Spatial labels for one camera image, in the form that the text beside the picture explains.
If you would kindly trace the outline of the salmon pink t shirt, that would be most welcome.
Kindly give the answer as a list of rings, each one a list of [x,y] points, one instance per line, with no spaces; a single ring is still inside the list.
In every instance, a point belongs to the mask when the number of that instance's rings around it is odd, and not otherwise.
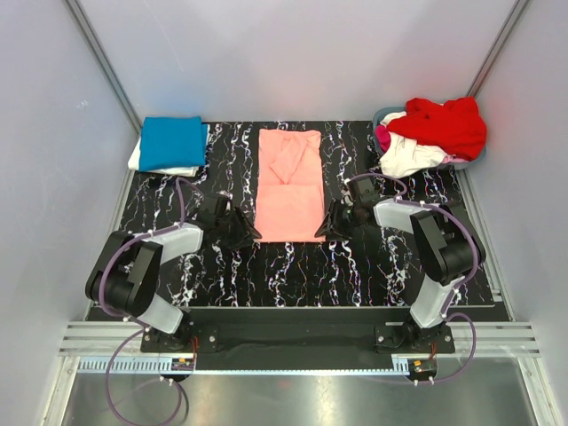
[[[321,134],[316,130],[259,131],[254,227],[262,243],[322,242],[325,216]]]

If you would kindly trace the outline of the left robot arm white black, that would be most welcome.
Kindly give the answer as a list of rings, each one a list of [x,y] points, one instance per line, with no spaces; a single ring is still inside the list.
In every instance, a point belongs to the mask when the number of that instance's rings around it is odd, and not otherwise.
[[[182,351],[193,337],[193,321],[158,295],[161,266],[206,243],[240,249],[261,238],[228,196],[206,196],[188,217],[167,228],[111,233],[86,281],[85,295],[113,315],[123,314],[161,333],[169,349]]]

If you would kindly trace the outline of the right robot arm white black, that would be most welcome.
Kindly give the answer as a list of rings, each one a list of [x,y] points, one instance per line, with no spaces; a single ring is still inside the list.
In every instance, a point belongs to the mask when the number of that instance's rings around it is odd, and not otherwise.
[[[486,252],[463,204],[432,204],[404,198],[406,185],[392,195],[380,194],[374,179],[379,173],[364,173],[344,181],[346,193],[332,200],[315,235],[329,241],[347,241],[362,225],[392,228],[414,236],[424,277],[407,319],[388,348],[407,347],[424,351],[432,345],[449,321],[454,297],[474,278]]]

